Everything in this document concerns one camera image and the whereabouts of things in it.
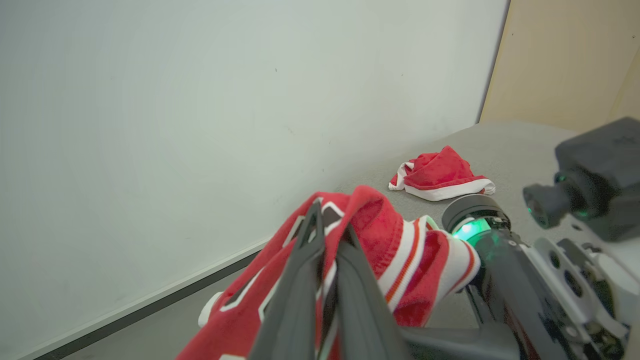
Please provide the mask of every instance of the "green led light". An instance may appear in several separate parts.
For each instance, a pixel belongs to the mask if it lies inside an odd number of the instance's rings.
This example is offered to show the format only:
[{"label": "green led light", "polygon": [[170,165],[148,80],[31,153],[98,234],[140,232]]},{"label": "green led light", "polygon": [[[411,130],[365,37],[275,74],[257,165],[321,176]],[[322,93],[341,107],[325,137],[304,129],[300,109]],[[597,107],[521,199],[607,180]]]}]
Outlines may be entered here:
[{"label": "green led light", "polygon": [[453,234],[453,237],[467,241],[471,246],[476,246],[477,239],[475,239],[475,241],[469,240],[475,235],[488,230],[491,230],[489,223],[485,219],[481,218],[462,225],[460,229]]}]

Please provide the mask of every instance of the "white wall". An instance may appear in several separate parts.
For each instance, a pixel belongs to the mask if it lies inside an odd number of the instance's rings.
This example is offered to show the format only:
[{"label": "white wall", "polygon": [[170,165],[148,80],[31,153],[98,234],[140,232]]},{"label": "white wall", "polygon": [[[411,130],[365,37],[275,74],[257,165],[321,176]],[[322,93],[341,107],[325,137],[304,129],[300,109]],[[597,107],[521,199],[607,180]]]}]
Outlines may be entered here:
[{"label": "white wall", "polygon": [[505,5],[1,2],[0,359],[471,126]]}]

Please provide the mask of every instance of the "baseboard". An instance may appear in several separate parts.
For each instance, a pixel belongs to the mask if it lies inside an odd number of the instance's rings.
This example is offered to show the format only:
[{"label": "baseboard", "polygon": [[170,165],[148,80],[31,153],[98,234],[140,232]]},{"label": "baseboard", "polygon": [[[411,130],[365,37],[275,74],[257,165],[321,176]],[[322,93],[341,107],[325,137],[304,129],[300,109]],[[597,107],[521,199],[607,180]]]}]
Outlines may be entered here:
[{"label": "baseboard", "polygon": [[42,343],[11,360],[53,360],[78,351],[245,267],[270,239],[271,237],[264,238],[201,271]]}]

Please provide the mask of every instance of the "red and white striped fabric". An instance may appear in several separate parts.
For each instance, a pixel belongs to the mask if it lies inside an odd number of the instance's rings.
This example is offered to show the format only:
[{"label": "red and white striped fabric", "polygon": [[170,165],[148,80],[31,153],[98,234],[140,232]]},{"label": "red and white striped fabric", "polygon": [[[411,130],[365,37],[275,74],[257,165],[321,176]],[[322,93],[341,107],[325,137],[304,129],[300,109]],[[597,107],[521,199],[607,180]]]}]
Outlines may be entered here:
[{"label": "red and white striped fabric", "polygon": [[[335,255],[338,243],[352,224],[378,280],[380,291],[399,325],[423,326],[431,310],[447,294],[462,289],[480,266],[476,251],[465,241],[438,229],[423,216],[405,221],[384,195],[359,186],[352,195],[316,193],[282,225],[260,254],[222,294],[212,299],[208,320],[178,356],[178,360],[244,359],[265,317],[271,296],[298,229],[314,201],[322,204],[325,234],[324,274],[318,279],[317,329],[319,359],[339,358],[337,321],[329,289],[340,271]],[[330,323],[328,329],[322,329]]]},{"label": "red and white striped fabric", "polygon": [[429,201],[440,201],[470,193],[495,193],[495,184],[475,176],[469,163],[450,146],[440,152],[421,154],[400,165],[389,182],[389,190],[404,190]]}]

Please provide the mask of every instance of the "beige wall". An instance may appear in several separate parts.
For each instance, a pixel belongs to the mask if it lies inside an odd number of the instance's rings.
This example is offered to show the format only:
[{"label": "beige wall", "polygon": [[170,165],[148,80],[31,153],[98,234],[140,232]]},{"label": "beige wall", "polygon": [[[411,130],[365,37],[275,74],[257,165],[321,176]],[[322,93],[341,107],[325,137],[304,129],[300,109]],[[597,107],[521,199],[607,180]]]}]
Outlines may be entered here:
[{"label": "beige wall", "polygon": [[640,1],[512,0],[481,122],[640,117]]}]

